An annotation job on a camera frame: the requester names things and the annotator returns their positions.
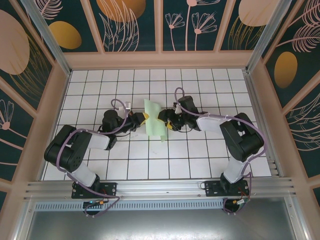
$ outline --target orange circle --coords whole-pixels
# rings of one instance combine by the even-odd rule
[[[130,21],[131,18],[128,16],[130,10],[137,19],[146,9],[146,0],[96,0],[96,3],[109,19],[122,23]]]

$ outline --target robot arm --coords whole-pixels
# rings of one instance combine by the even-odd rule
[[[129,112],[124,126],[115,134],[135,131],[149,116],[142,112]],[[111,132],[122,125],[124,119],[118,116],[115,110],[104,113],[102,129],[100,132]],[[70,125],[64,125],[53,141],[46,148],[44,159],[56,166],[58,153],[67,137],[77,129]],[[70,173],[78,182],[95,192],[100,192],[100,178],[93,173],[84,163],[83,159],[87,149],[110,150],[117,142],[115,134],[102,135],[98,133],[82,131],[75,134],[63,149],[59,165]]]
[[[221,174],[220,186],[226,194],[230,193],[230,189],[235,188],[236,183],[239,183],[243,178],[242,170],[247,163],[247,158],[258,153],[259,149],[264,145],[262,137],[254,129],[237,120],[212,117],[206,114],[207,112],[198,112],[191,96],[184,96],[178,102],[189,112],[202,116],[195,116],[181,111],[179,104],[174,103],[173,109],[161,111],[158,119],[162,120],[167,128],[172,131],[180,131],[184,125],[188,125],[192,130],[211,131],[224,137],[231,157],[226,170]],[[244,113],[239,113],[235,117],[252,124]],[[91,172],[82,163],[87,148],[110,150],[117,142],[115,134],[135,131],[147,118],[148,115],[145,113],[133,113],[130,111],[124,126],[114,134],[102,135],[88,131],[77,133],[63,149],[59,162],[60,167],[68,171],[86,187],[99,192],[99,176]],[[108,133],[114,131],[123,122],[124,119],[119,117],[115,110],[108,110],[104,113],[99,132]],[[46,149],[44,159],[56,165],[57,156],[64,141],[75,130],[75,127],[65,125]]]

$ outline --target dark green wallpaper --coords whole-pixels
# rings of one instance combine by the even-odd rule
[[[7,196],[6,192],[0,191],[0,213],[1,213],[2,206],[4,205],[6,196]]]
[[[33,118],[0,90],[0,178],[11,181]]]
[[[90,4],[106,52],[156,50],[153,0],[90,0]]]
[[[295,6],[295,4],[297,3],[297,0],[292,0],[290,7],[288,8],[288,10],[286,11],[286,14],[284,15],[281,23],[279,24],[278,28],[276,29],[275,33],[273,34],[272,38],[270,39],[269,44],[266,46],[265,50],[262,53],[262,58],[265,58],[265,55],[267,54],[267,52],[269,51],[275,37],[278,35],[279,31],[281,30],[282,26],[284,25],[285,21],[288,18],[288,15],[290,14],[292,8]]]
[[[38,108],[52,65],[9,1],[0,3],[0,77]]]
[[[212,51],[225,6],[226,1],[219,0],[198,1],[195,6],[164,0],[163,51]]]
[[[309,178],[320,174],[320,84],[286,116]]]
[[[253,50],[277,3],[236,0],[221,50]]]
[[[320,70],[320,2],[304,1],[266,63],[284,107]]]
[[[36,0],[35,4],[64,53],[98,51],[80,0]]]

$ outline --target cable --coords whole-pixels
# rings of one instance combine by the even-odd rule
[[[93,130],[87,130],[87,129],[83,129],[83,128],[80,128],[80,129],[77,129],[75,131],[73,131],[72,133],[70,133],[70,135],[66,138],[66,140],[64,141],[64,143],[62,144],[61,148],[60,148],[60,151],[58,153],[58,156],[56,158],[56,168],[60,171],[60,172],[63,172],[65,173],[71,180],[75,181],[77,184],[79,184],[81,187],[83,187],[85,190],[87,190],[88,192],[92,193],[92,194],[95,194],[95,195],[98,195],[98,196],[101,196],[101,197],[104,197],[104,198],[109,198],[109,199],[116,199],[112,204],[110,204],[110,206],[108,206],[105,210],[103,211],[100,211],[98,212],[96,215],[92,215],[91,217],[92,218],[95,218],[95,217],[98,217],[98,216],[101,216],[103,215],[104,213],[106,213],[110,208],[112,208],[119,200],[120,200],[120,197],[119,196],[113,196],[113,195],[107,195],[107,194],[102,194],[102,193],[99,193],[99,192],[96,192],[96,191],[93,191],[91,190],[90,188],[88,188],[87,186],[83,185],[81,182],[79,182],[77,179],[75,179],[68,171],[66,171],[65,169],[61,168],[60,167],[60,158],[61,158],[61,155],[62,155],[62,152],[64,151],[67,143],[70,141],[70,139],[77,133],[81,133],[83,131],[85,132],[88,132],[88,133],[93,133],[93,134],[101,134],[101,135],[108,135],[108,134],[114,134],[116,132],[118,132],[125,124],[126,124],[126,121],[127,121],[127,118],[128,118],[128,111],[126,111],[126,106],[125,104],[120,101],[119,99],[112,99],[111,100],[111,105],[113,108],[115,108],[116,110],[119,110],[119,108],[115,107],[114,103],[115,102],[119,102],[122,107],[123,107],[123,110],[124,110],[124,113],[125,113],[125,117],[124,117],[124,120],[123,120],[123,123],[117,127],[115,130],[111,131],[111,132],[98,132],[98,131],[93,131]],[[85,209],[85,215],[88,217],[90,216],[89,214],[87,214],[87,211]]]
[[[250,157],[245,165],[243,166],[243,169],[241,171],[241,175],[243,177],[250,177],[249,179],[249,196],[248,198],[250,198],[250,195],[251,195],[251,185],[252,185],[252,173],[249,172],[247,175],[244,175],[244,172],[246,170],[246,168],[248,167],[248,165],[250,164],[250,162],[258,157],[261,157],[266,151],[267,151],[267,148],[268,148],[268,142],[267,142],[267,138],[264,136],[264,134],[256,127],[254,126],[253,124],[251,124],[250,122],[248,121],[245,121],[243,119],[240,119],[240,118],[237,118],[237,117],[234,117],[234,116],[222,116],[222,115],[216,115],[216,114],[212,114],[212,113],[206,113],[206,114],[197,114],[197,113],[194,113],[194,112],[191,112],[191,111],[188,111],[187,109],[185,109],[183,106],[181,106],[181,103],[178,101],[178,97],[177,97],[177,91],[178,90],[181,90],[182,91],[182,96],[184,97],[185,96],[185,91],[183,90],[182,87],[177,87],[174,91],[174,99],[176,101],[176,103],[179,105],[179,107],[181,108],[181,110],[185,111],[186,113],[190,114],[190,115],[193,115],[193,116],[197,116],[197,117],[203,117],[203,116],[208,116],[208,117],[213,117],[213,118],[219,118],[219,119],[226,119],[226,120],[236,120],[238,122],[241,122],[243,124],[246,124],[247,126],[251,127],[252,129],[254,129],[260,136],[261,138],[263,139],[263,150],[262,152],[258,153],[257,155],[253,155],[252,157]],[[223,199],[223,205],[222,205],[222,210],[227,213],[227,214],[230,214],[230,213],[233,213],[231,212],[229,209],[226,209],[225,208],[225,205],[226,205],[226,201],[228,200],[228,198],[226,197],[225,199]]]
[[[126,135],[115,135],[117,138],[121,138],[121,137],[126,137],[130,134],[131,131],[129,131],[129,133],[127,133]]]
[[[246,124],[248,125],[249,127],[251,127],[252,129],[254,129],[260,136],[261,138],[263,139],[263,142],[264,142],[264,146],[263,146],[263,150],[262,152],[258,153],[257,155],[253,155],[251,158],[249,158],[247,161],[246,161],[246,164],[243,166],[243,169],[241,171],[241,175],[244,176],[244,172],[247,168],[247,166],[250,164],[250,162],[258,157],[261,157],[266,151],[267,151],[267,148],[268,148],[268,143],[267,143],[267,139],[266,137],[264,136],[264,134],[256,127],[254,126],[253,124],[251,124],[250,122],[248,121],[245,121],[243,119],[240,119],[240,118],[237,118],[237,117],[234,117],[234,116],[222,116],[222,115],[216,115],[216,114],[212,114],[212,113],[205,113],[205,114],[197,114],[197,113],[194,113],[194,112],[191,112],[191,111],[188,111],[187,109],[185,109],[183,106],[181,106],[181,103],[178,101],[178,98],[177,98],[177,91],[178,90],[181,90],[182,91],[182,96],[184,97],[185,96],[185,91],[183,90],[182,87],[177,87],[174,91],[174,99],[176,101],[176,103],[179,105],[179,107],[185,111],[186,113],[190,114],[190,115],[193,115],[193,116],[197,116],[197,117],[203,117],[203,116],[208,116],[208,117],[213,117],[213,118],[219,118],[219,119],[226,119],[226,120],[236,120],[238,122],[241,122],[243,124]]]

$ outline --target flower illustration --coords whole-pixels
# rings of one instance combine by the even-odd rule
[[[0,130],[4,130],[4,131],[9,130],[9,131],[13,132],[14,134],[26,139],[27,138],[26,136],[14,131],[13,129],[10,128],[10,123],[12,120],[12,116],[14,114],[14,109],[15,109],[15,105],[11,101],[8,101],[7,105],[6,105],[6,103],[3,99],[0,100]],[[0,138],[0,142],[7,144],[13,148],[23,150],[23,147],[15,145],[15,144],[8,142],[2,138]],[[4,163],[4,162],[0,162],[0,164],[11,165],[10,163]]]
[[[212,5],[219,3],[220,0],[186,0],[188,4],[188,13],[186,15],[186,28],[185,28],[185,50],[188,51],[188,26],[189,26],[189,16],[191,7],[201,6],[201,5]]]
[[[211,33],[217,30],[217,25],[214,25],[216,22],[214,15],[215,15],[214,13],[212,14],[204,13],[199,19],[198,12],[192,14],[192,24],[193,24],[194,33],[195,33],[195,44],[194,44],[195,51],[197,50],[197,37],[199,34]]]
[[[177,28],[183,27],[185,25],[185,22],[183,21],[181,13],[179,13],[179,14],[174,13],[174,14],[172,14],[172,16],[170,13],[168,13],[165,15],[165,20],[170,28],[172,47],[173,47],[173,51],[175,51],[176,49],[175,49],[175,44],[174,44],[174,38],[172,35],[172,29],[177,29]]]
[[[211,4],[217,4],[220,0],[186,0],[186,3],[190,7],[195,7],[197,5],[211,5]]]
[[[3,99],[0,100],[0,129],[8,130],[12,115],[14,114],[15,105],[8,101],[7,106]]]

